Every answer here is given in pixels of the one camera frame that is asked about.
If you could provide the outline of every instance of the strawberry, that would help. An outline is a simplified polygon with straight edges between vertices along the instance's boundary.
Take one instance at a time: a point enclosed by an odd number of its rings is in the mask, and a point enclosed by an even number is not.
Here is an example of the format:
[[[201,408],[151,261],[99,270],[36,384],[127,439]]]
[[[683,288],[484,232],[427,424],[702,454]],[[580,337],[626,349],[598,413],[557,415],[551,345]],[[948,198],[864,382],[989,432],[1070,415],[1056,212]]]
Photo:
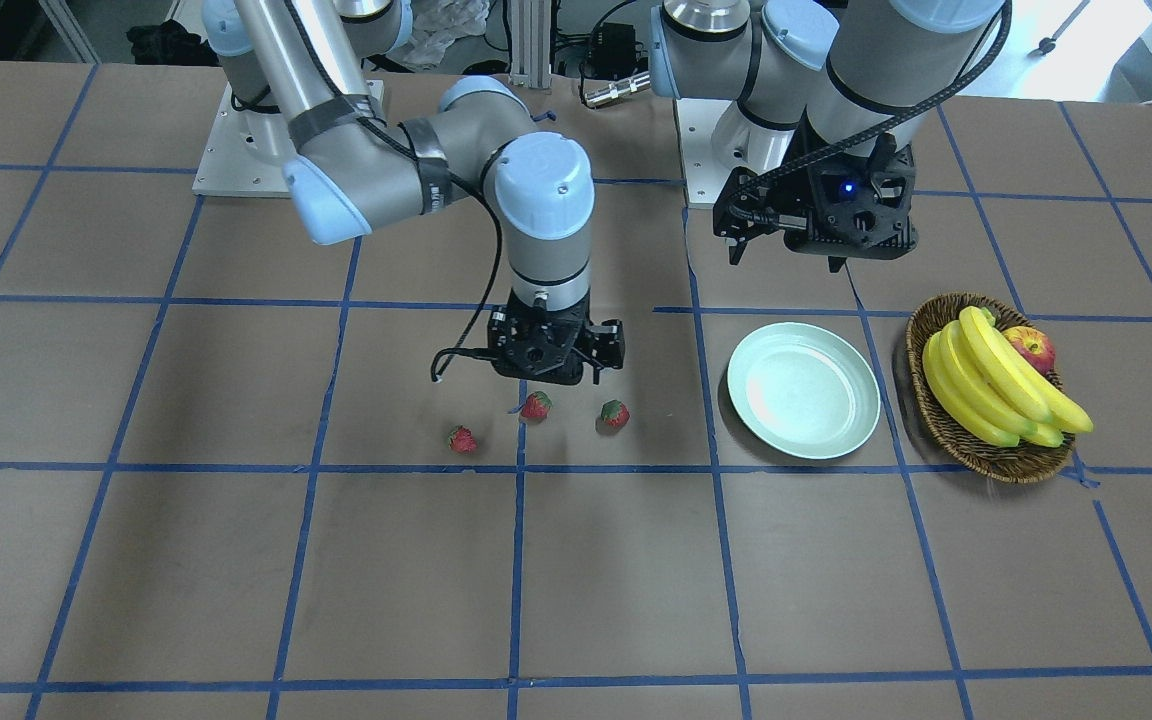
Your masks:
[[[602,415],[599,420],[609,429],[620,429],[630,420],[630,409],[620,400],[608,400],[602,406]]]
[[[537,420],[544,420],[550,415],[550,408],[553,406],[553,402],[550,401],[550,396],[538,389],[526,396],[526,401],[522,404],[521,415],[528,419],[535,418]]]
[[[447,445],[453,450],[461,452],[461,454],[468,454],[479,448],[479,444],[475,441],[473,434],[470,433],[470,429],[467,429],[465,425],[456,425],[456,429],[447,438]]]

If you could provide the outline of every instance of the clear plastic bag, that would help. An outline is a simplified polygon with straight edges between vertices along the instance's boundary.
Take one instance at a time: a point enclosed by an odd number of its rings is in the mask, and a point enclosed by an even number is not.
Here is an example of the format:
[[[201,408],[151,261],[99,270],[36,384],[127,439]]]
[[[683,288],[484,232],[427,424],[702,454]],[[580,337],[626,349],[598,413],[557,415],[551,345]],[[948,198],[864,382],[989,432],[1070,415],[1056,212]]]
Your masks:
[[[388,53],[411,67],[431,68],[462,37],[483,35],[488,26],[488,0],[412,0],[412,37]]]

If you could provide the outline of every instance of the black device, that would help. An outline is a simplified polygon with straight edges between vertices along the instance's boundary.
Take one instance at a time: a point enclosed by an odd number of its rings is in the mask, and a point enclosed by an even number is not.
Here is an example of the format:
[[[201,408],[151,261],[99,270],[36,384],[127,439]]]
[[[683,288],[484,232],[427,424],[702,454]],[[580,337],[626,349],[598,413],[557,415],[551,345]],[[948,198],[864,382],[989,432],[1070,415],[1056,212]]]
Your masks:
[[[593,79],[622,79],[638,73],[639,51],[634,26],[602,23],[589,38],[589,66],[585,76]]]
[[[786,164],[827,145],[804,114]],[[831,273],[847,258],[896,259],[918,245],[909,220],[914,176],[914,152],[897,150],[890,132],[876,138],[869,158],[840,152],[771,182],[736,168],[714,204],[714,234],[733,241],[732,265],[750,240],[773,232],[785,232],[794,252],[828,256]]]
[[[548,311],[509,293],[507,305],[492,309],[488,348],[482,353],[482,359],[492,361],[495,372],[507,378],[573,386],[590,365],[598,384],[604,370],[626,364],[626,329],[621,320],[591,323],[589,295],[576,305]]]

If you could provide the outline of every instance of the wicker basket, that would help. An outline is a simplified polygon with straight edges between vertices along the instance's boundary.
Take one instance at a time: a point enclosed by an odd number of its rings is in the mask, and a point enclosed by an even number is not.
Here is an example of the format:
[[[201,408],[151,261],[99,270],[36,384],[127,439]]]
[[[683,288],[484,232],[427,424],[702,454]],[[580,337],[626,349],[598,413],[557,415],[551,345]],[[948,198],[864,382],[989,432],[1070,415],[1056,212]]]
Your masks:
[[[1021,441],[1018,447],[988,445],[967,432],[963,425],[945,411],[940,402],[937,402],[937,396],[932,395],[927,378],[923,377],[923,346],[927,343],[929,338],[945,327],[946,323],[957,318],[958,311],[968,305],[988,306],[996,317],[996,327],[1000,331],[1015,325],[1033,327],[1014,306],[984,295],[953,291],[924,302],[914,311],[909,325],[905,326],[905,356],[909,359],[910,376],[914,376],[911,384],[919,416],[938,445],[977,473],[1005,483],[1046,480],[1069,464],[1074,454],[1074,435],[1064,433],[1064,445],[1060,447],[1041,447],[1024,441]],[[1053,386],[1061,387],[1056,370],[1047,373],[1047,379]]]

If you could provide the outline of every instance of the white plate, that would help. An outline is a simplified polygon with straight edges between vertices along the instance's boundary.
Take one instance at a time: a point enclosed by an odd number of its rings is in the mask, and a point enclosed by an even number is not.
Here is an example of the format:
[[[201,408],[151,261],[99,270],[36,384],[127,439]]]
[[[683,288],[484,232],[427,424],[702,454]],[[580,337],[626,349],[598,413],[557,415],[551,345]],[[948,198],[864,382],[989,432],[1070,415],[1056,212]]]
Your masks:
[[[727,365],[727,392],[755,435],[809,460],[856,450],[882,410],[861,353],[804,323],[765,325],[745,336]]]

